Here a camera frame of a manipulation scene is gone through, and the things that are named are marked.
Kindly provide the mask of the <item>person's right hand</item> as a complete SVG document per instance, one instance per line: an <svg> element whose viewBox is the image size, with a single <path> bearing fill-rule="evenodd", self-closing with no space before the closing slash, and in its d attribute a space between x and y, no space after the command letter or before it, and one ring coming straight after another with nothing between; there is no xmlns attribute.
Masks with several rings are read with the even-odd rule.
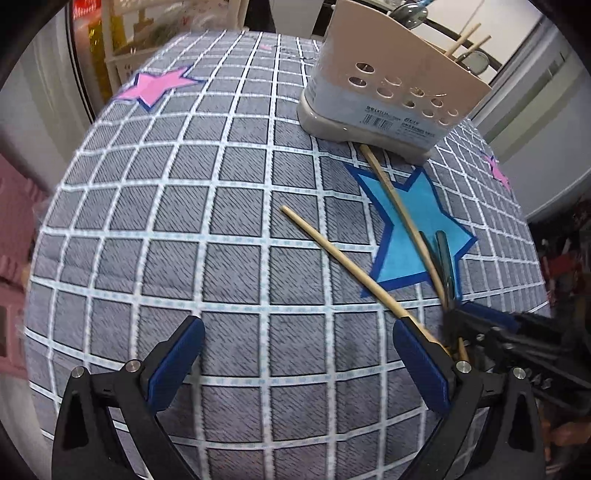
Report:
<svg viewBox="0 0 591 480"><path fill-rule="evenodd" d="M567 422L557 428L551 427L551 422L542 417L542 438L544 442L545 460L551 460L551 445L559 447L583 445L591 436L591 423L589 419L577 422Z"/></svg>

